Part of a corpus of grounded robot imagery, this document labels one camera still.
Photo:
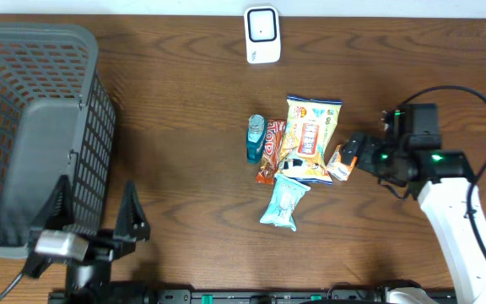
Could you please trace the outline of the light teal snack packet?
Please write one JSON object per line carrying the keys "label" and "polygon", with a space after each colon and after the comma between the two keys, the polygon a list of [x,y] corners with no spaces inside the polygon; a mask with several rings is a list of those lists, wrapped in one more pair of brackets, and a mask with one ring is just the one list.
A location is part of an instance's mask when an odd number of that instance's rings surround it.
{"label": "light teal snack packet", "polygon": [[277,173],[272,198],[260,219],[260,223],[297,231],[293,212],[299,201],[310,190],[309,186]]}

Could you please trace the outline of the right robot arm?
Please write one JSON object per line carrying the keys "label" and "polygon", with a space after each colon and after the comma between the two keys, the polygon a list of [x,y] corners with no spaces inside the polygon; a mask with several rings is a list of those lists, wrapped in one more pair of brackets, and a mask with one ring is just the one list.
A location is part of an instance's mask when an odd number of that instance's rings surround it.
{"label": "right robot arm", "polygon": [[335,161],[404,187],[429,220],[460,303],[486,303],[486,219],[476,177],[460,150],[443,149],[434,104],[404,105],[385,113],[385,136],[353,133]]}

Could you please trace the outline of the red chocolate bar wrapper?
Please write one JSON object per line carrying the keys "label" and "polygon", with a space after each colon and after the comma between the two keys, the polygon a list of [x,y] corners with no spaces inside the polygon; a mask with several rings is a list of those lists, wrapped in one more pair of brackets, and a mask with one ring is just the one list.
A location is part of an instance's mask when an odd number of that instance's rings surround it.
{"label": "red chocolate bar wrapper", "polygon": [[274,184],[274,176],[278,170],[279,153],[285,128],[285,120],[270,119],[267,121],[261,165],[256,174],[256,182],[270,185]]}

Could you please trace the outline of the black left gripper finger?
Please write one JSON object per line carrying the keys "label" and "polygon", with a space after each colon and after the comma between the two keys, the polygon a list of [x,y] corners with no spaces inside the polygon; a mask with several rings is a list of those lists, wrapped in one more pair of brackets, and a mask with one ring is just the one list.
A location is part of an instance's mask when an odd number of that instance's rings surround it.
{"label": "black left gripper finger", "polygon": [[43,208],[31,223],[32,232],[62,230],[74,223],[73,194],[67,175],[61,175]]}
{"label": "black left gripper finger", "polygon": [[114,238],[123,242],[146,242],[150,237],[150,225],[133,181],[128,181],[121,199],[116,219]]}

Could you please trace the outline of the yellow snack bag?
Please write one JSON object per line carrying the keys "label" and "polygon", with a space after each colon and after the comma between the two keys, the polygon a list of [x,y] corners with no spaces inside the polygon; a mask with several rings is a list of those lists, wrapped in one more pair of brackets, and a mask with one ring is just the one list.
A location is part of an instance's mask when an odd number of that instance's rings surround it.
{"label": "yellow snack bag", "polygon": [[287,103],[277,173],[304,184],[331,185],[324,154],[337,127],[343,102],[289,95]]}

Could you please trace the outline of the teal mouthwash bottle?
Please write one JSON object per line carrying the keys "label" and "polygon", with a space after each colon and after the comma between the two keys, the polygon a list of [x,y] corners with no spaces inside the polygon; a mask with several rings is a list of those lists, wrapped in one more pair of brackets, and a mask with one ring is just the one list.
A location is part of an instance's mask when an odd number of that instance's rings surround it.
{"label": "teal mouthwash bottle", "polygon": [[246,135],[246,157],[251,163],[257,163],[262,158],[267,121],[259,114],[252,115],[248,120]]}

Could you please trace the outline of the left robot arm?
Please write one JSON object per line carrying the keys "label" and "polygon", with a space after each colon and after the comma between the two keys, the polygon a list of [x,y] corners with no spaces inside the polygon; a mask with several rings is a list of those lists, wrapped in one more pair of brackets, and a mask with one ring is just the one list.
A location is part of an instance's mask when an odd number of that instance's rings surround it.
{"label": "left robot arm", "polygon": [[133,253],[138,242],[150,237],[151,228],[134,183],[126,185],[114,229],[94,235],[65,231],[75,220],[70,181],[62,175],[30,225],[30,252],[22,275],[38,279],[54,263],[66,265],[64,290],[50,293],[50,303],[156,302],[146,283],[111,279],[111,264]]}

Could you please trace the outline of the orange small box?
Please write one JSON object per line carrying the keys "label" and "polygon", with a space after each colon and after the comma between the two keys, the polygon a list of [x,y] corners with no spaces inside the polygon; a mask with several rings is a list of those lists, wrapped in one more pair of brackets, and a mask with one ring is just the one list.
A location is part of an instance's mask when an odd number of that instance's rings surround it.
{"label": "orange small box", "polygon": [[342,149],[343,145],[339,144],[327,163],[327,171],[337,180],[346,182],[355,168],[358,157],[342,152]]}

